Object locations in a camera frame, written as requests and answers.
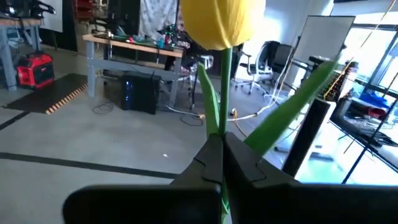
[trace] concrete floor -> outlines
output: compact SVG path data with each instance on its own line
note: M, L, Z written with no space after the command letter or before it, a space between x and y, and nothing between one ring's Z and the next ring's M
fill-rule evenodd
M85 57L62 50L45 49L54 58L56 77L68 73L86 74ZM216 90L220 81L212 79ZM100 79L95 98L86 92L51 115L31 113L0 131L0 152L29 156L93 162L104 165L181 173L205 142L204 126L188 126L180 114L158 111L156 115L122 111L117 106L107 114L94 114L92 109L103 98ZM247 94L248 88L231 87L230 109L244 116L265 105L260 93ZM0 90L0 105L28 94L29 90ZM246 134L274 109L239 122ZM0 109L0 123L20 111ZM228 131L244 136L232 123ZM284 146L291 145L294 134ZM281 168L286 157L275 151L264 156ZM341 182L345 173L336 164L310 161L304 182ZM0 160L0 223L62 223L61 208L67 195L94 184L168 184L170 179L127 175L114 172Z

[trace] computer tower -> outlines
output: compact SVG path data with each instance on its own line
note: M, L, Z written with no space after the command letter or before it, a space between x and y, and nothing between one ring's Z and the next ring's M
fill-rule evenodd
M161 77L139 72L126 72L120 78L121 109L156 113Z

